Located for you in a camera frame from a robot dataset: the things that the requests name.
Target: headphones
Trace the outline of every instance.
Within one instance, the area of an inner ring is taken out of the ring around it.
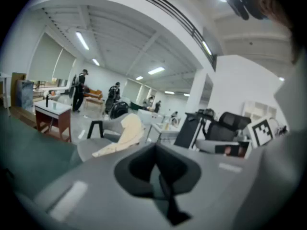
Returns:
[[[226,0],[237,16],[243,20],[249,20],[249,14],[257,20],[263,20],[267,17],[257,8],[254,0]]]

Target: black pants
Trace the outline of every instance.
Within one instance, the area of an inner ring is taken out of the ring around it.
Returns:
[[[79,93],[78,90],[76,90],[75,95],[73,96],[73,101],[72,101],[72,110],[77,111],[82,102],[83,102],[83,92]]]

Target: ceiling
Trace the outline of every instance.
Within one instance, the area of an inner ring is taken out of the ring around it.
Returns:
[[[219,0],[191,1],[214,20],[226,48],[224,54],[248,58],[279,77],[287,78],[291,74],[291,46],[285,27],[269,20],[244,21],[227,3]]]
[[[96,58],[99,67],[136,79],[159,91],[189,93],[196,67],[178,39],[167,32],[157,32],[144,23],[140,13],[132,16],[122,11],[87,5],[57,5],[42,9],[58,30],[92,63]],[[90,50],[84,49],[75,32],[80,31]],[[149,75],[157,67],[165,71]],[[212,89],[212,82],[206,84]],[[202,99],[209,100],[204,91]]]

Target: office chair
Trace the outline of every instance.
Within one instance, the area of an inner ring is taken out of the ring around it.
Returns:
[[[248,143],[239,144],[234,142],[238,130],[243,130],[251,120],[249,117],[239,116],[233,113],[225,112],[220,117],[219,121],[212,121],[208,127],[208,132],[205,131],[203,124],[202,131],[205,140],[197,140],[195,145],[200,151],[207,153],[224,154],[226,147],[231,147],[230,156],[238,156],[240,146],[245,149]]]

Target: black metal railing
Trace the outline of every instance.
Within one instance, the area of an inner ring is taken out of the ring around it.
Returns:
[[[203,39],[202,35],[197,30],[197,28],[194,26],[194,24],[179,9],[177,9],[173,4],[171,4],[167,0],[146,0],[146,1],[149,1],[150,3],[162,9],[164,12],[169,14],[173,19],[175,19],[182,27],[184,27],[185,30],[193,37],[195,42],[202,49],[204,54],[207,56],[209,62],[211,63],[213,69],[215,70],[215,67],[213,66],[214,62],[213,56],[210,55],[205,49],[203,45],[203,42],[205,42],[205,40]]]

